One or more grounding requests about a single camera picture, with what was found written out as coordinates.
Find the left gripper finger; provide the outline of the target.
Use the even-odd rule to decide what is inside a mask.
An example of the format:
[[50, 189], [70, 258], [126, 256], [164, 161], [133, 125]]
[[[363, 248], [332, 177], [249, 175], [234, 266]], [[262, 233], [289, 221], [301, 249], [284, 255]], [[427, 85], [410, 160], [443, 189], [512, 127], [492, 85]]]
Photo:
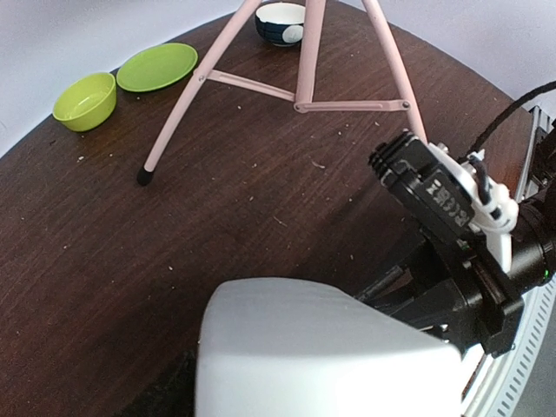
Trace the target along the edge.
[[196, 354], [183, 352], [117, 416], [193, 416]]

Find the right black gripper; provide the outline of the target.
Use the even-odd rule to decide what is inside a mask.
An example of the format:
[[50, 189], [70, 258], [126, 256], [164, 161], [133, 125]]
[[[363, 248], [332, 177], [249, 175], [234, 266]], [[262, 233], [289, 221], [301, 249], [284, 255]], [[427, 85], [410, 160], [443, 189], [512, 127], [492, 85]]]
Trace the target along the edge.
[[449, 247], [407, 234], [356, 298], [461, 353], [481, 345], [499, 357], [516, 339], [524, 294], [555, 272], [554, 237], [527, 235], [513, 249], [514, 264], [504, 274], [481, 242]]

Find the white metronome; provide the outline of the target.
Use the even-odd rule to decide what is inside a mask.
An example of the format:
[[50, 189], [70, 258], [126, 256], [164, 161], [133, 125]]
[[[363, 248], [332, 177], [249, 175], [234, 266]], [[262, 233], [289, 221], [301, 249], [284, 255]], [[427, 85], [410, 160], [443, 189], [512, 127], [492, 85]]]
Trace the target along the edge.
[[198, 416], [457, 416], [460, 352], [326, 284], [227, 281], [202, 318]]

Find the pink music stand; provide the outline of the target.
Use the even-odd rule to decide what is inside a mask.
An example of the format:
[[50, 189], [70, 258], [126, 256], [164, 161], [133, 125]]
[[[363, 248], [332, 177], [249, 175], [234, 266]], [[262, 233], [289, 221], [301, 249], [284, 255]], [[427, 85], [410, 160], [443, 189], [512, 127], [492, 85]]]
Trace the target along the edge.
[[385, 53], [387, 64], [394, 78], [394, 84], [400, 94], [399, 99], [389, 101], [333, 102], [316, 102], [314, 100], [316, 69], [326, 7], [324, 1], [307, 1], [305, 4], [304, 33], [301, 40], [297, 84], [294, 92], [216, 70], [215, 66], [223, 53], [228, 49], [231, 42], [235, 40], [240, 29], [242, 29], [248, 19], [255, 14], [255, 11], [260, 5], [260, 1], [243, 2], [218, 34], [218, 37], [212, 43], [207, 54], [201, 60], [193, 76], [183, 89], [174, 108], [171, 110], [162, 126], [162, 130], [157, 136], [146, 161], [140, 167], [136, 176], [136, 181], [139, 185], [146, 186], [152, 181], [156, 166], [164, 150], [168, 146], [172, 135], [175, 133], [175, 130], [197, 93], [207, 81], [224, 83], [240, 89], [251, 90], [291, 102], [294, 109], [299, 113], [327, 111], [405, 112], [411, 130], [423, 142], [427, 141], [425, 127], [414, 95], [414, 89], [410, 83], [406, 67], [402, 61], [393, 33], [377, 1], [364, 1], [362, 5], [378, 37], [379, 44]]

